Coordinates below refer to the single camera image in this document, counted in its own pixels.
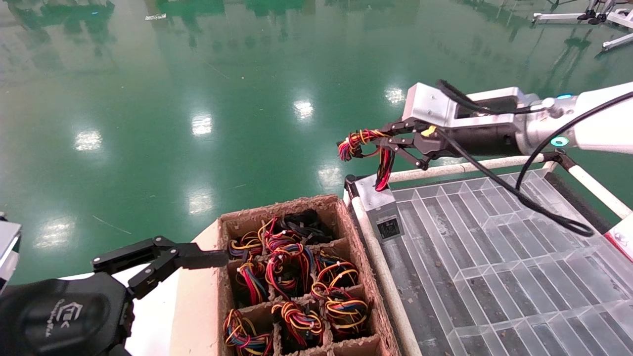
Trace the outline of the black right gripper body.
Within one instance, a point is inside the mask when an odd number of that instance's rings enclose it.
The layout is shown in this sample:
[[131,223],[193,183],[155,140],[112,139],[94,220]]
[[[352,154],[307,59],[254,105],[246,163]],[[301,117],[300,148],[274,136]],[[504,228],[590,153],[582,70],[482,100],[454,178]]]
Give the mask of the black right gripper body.
[[473,156],[518,156],[516,132],[511,126],[441,128],[468,154]]

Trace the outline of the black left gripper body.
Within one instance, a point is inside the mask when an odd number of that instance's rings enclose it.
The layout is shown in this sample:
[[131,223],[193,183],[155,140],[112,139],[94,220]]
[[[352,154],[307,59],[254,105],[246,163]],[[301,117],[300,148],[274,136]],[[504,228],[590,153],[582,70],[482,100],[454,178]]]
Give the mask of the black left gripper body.
[[128,356],[128,289],[106,273],[8,286],[1,294],[3,356]]

